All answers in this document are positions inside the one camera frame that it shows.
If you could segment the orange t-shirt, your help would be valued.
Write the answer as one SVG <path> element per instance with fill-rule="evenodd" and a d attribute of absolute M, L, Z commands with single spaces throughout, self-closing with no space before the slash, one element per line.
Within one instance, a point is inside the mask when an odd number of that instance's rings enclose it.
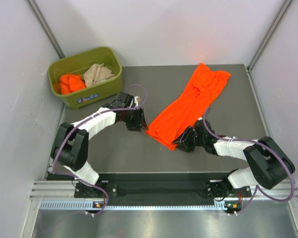
<path fill-rule="evenodd" d="M 176 145 L 172 142 L 203 115 L 230 77 L 231 74 L 226 71 L 212 71 L 200 63 L 178 99 L 150 123 L 146 134 L 174 151 Z"/>

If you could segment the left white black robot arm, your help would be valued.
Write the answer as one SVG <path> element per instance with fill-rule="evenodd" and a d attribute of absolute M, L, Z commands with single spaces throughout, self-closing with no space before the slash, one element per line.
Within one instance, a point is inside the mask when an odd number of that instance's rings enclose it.
<path fill-rule="evenodd" d="M 86 184 L 85 190 L 91 196 L 99 196 L 103 185 L 99 182 L 99 174 L 87 161 L 89 140 L 103 129 L 121 121 L 130 131 L 148 129 L 142 108 L 115 111 L 101 107 L 85 119 L 72 124 L 64 122 L 59 126 L 50 156 Z"/>

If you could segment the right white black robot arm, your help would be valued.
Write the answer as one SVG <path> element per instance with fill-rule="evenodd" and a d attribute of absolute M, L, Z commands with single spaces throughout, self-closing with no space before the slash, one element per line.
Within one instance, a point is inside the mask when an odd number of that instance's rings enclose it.
<path fill-rule="evenodd" d="M 278 161 L 279 156 L 291 174 L 295 166 L 277 143 L 268 136 L 254 141 L 239 141 L 235 138 L 213 135 L 210 124 L 197 121 L 172 141 L 177 149 L 193 152 L 196 147 L 203 147 L 215 156 L 233 157 L 245 160 L 249 167 L 237 169 L 225 178 L 222 191 L 227 196 L 234 196 L 240 188 L 260 185 L 272 189 L 288 177 L 286 170 Z"/>

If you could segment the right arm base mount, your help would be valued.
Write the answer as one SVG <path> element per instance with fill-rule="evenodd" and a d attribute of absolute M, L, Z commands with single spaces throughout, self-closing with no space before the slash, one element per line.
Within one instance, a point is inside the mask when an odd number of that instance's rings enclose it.
<path fill-rule="evenodd" d="M 205 186 L 207 196 L 216 201 L 229 198 L 250 198 L 252 196 L 249 186 L 233 188 L 228 181 L 210 180 L 205 183 Z"/>

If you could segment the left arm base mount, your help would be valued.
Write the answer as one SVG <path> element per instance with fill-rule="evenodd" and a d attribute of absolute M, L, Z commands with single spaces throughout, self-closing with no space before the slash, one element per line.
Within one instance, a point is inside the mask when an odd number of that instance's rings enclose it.
<path fill-rule="evenodd" d="M 106 198 L 103 191 L 78 181 L 75 185 L 75 198 Z"/>

